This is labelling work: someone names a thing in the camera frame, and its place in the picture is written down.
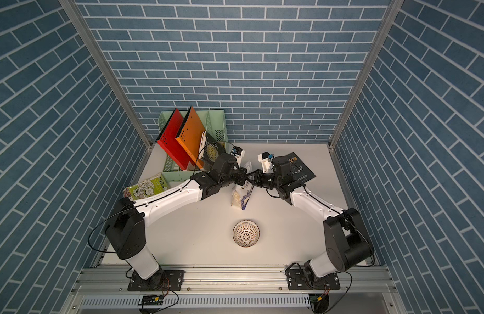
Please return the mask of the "white oats bag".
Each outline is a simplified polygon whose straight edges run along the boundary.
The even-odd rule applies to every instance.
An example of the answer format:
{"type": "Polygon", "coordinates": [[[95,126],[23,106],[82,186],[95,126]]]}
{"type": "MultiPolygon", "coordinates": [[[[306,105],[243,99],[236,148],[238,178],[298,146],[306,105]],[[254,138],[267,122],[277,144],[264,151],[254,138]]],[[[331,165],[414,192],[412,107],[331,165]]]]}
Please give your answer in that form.
{"type": "Polygon", "coordinates": [[[242,185],[235,184],[232,189],[231,206],[243,211],[246,210],[252,191],[253,185],[247,178],[242,185]]]}

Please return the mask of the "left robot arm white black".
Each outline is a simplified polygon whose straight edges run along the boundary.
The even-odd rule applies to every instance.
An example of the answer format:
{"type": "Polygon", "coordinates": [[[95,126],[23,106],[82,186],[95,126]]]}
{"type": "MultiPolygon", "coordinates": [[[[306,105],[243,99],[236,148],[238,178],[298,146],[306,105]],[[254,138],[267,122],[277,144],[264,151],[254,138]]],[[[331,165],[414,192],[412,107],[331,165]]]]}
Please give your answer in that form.
{"type": "Polygon", "coordinates": [[[247,169],[240,166],[241,159],[236,153],[222,153],[208,171],[195,173],[172,189],[137,201],[117,201],[102,231],[118,258],[142,280],[159,280],[163,271],[147,247],[146,229],[177,209],[219,193],[221,188],[244,185],[247,169]]]}

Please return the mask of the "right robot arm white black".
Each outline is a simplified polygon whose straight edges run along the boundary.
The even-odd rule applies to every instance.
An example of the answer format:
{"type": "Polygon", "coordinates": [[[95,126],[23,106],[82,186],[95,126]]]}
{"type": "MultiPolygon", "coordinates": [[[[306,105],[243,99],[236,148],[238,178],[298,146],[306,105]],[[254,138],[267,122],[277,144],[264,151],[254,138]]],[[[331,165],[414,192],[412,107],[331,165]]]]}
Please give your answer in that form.
{"type": "Polygon", "coordinates": [[[306,183],[316,175],[295,153],[274,156],[265,152],[258,155],[258,161],[262,168],[248,175],[251,184],[276,190],[279,199],[323,224],[325,251],[304,264],[309,281],[346,272],[373,257],[374,247],[360,212],[335,206],[312,193],[306,183]]]}

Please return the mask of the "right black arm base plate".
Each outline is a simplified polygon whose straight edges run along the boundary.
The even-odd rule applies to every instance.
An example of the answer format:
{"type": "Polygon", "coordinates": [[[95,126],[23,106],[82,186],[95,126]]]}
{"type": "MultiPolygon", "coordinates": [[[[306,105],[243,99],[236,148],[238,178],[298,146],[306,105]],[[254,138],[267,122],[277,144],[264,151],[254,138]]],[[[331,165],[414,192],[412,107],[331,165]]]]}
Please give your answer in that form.
{"type": "Polygon", "coordinates": [[[298,268],[285,270],[286,283],[289,290],[340,290],[338,276],[331,273],[322,278],[307,275],[298,268]]]}

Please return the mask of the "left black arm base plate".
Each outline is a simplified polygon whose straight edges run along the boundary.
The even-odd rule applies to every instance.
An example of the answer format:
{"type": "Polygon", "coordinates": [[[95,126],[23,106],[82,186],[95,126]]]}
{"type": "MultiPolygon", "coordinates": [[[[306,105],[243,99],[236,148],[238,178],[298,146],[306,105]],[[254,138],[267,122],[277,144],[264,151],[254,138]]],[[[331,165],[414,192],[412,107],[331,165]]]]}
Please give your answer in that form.
{"type": "Polygon", "coordinates": [[[129,292],[180,291],[184,281],[184,270],[159,270],[148,279],[142,279],[134,271],[128,285],[129,292]]]}

